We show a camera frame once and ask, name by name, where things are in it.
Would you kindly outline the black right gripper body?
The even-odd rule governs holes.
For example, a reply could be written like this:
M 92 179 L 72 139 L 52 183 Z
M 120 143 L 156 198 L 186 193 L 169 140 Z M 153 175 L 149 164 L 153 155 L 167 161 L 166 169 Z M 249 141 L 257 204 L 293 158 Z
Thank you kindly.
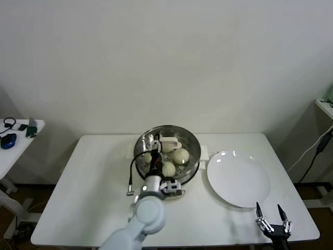
M 283 226 L 273 224 L 271 227 L 274 230 L 269 232 L 265 229 L 264 235 L 272 241 L 274 250 L 290 250 L 288 243 L 290 233 L 286 233 Z

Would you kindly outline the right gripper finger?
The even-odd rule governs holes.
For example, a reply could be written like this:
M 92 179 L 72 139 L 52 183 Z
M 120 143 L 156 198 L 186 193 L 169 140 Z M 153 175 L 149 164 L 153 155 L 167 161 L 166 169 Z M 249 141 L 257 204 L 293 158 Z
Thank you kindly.
M 256 223 L 262 232 L 273 232 L 273 227 L 267 222 L 262 214 L 261 207 L 258 202 L 256 202 Z
M 284 232 L 291 233 L 291 227 L 292 227 L 291 221 L 288 220 L 287 215 L 286 215 L 285 211 L 282 209 L 282 207 L 280 206 L 280 204 L 278 204 L 277 207 L 278 207 L 279 215 L 283 222 Z

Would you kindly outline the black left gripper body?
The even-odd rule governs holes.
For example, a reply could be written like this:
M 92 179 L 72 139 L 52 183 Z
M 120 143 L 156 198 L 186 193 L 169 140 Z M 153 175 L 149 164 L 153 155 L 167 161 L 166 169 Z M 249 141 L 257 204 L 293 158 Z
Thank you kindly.
M 163 163 L 160 153 L 158 152 L 157 149 L 153 149 L 150 155 L 151 155 L 151 161 L 150 161 L 148 175 L 162 177 Z

